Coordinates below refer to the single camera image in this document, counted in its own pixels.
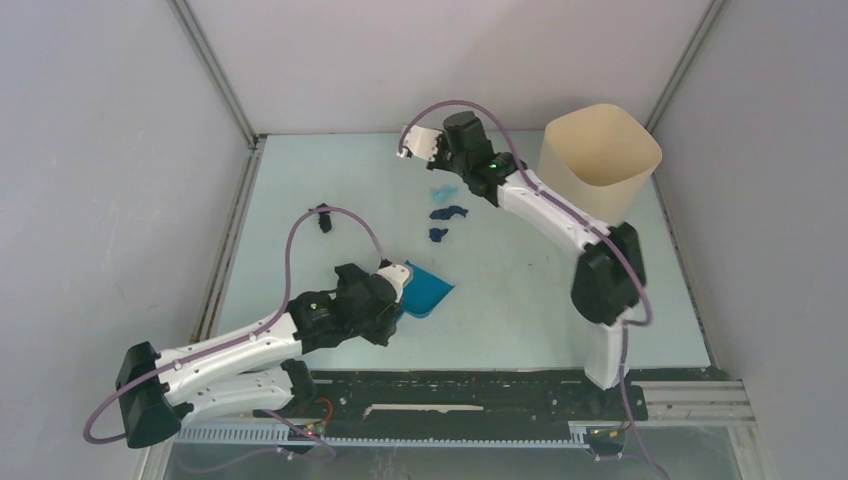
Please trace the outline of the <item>blue plastic dustpan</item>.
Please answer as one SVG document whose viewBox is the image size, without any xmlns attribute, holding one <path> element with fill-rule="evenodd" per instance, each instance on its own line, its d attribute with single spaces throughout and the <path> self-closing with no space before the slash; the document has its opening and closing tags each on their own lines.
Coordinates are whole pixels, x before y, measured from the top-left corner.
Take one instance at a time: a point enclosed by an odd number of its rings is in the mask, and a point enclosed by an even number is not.
<svg viewBox="0 0 848 480">
<path fill-rule="evenodd" d="M 454 284 L 412 262 L 406 261 L 400 267 L 409 276 L 403 288 L 401 318 L 428 317 L 455 288 Z"/>
</svg>

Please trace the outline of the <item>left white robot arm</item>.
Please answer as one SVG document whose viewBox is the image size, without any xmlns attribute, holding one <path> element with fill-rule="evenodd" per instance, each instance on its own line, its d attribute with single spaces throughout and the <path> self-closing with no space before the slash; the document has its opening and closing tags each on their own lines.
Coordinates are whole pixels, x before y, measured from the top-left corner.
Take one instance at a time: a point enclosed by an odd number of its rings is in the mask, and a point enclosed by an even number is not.
<svg viewBox="0 0 848 480">
<path fill-rule="evenodd" d="M 130 347 L 115 387 L 131 449 L 158 444 L 193 422 L 253 410 L 304 416 L 316 387 L 302 356 L 361 338 L 385 346 L 403 313 L 410 267 L 384 261 L 374 273 L 336 267 L 332 290 L 303 292 L 282 313 L 193 345 Z"/>
</svg>

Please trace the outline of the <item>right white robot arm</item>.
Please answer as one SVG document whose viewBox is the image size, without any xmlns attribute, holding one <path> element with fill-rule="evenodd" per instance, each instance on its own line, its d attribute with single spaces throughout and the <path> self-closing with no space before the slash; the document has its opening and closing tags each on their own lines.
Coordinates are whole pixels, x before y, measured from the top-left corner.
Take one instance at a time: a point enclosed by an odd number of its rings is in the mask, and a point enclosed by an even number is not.
<svg viewBox="0 0 848 480">
<path fill-rule="evenodd" d="M 583 388 L 581 402 L 591 416 L 606 418 L 622 403 L 616 385 L 628 370 L 626 329 L 636 322 L 634 309 L 642 305 L 646 315 L 653 314 L 638 233 L 626 222 L 597 220 L 554 193 L 518 155 L 514 142 L 507 145 L 507 151 L 496 151 L 481 119 L 462 111 L 439 129 L 409 126 L 401 148 L 424 159 L 430 170 L 459 176 L 472 194 L 574 253 L 570 299 L 590 325 L 584 373 L 592 383 Z"/>
</svg>

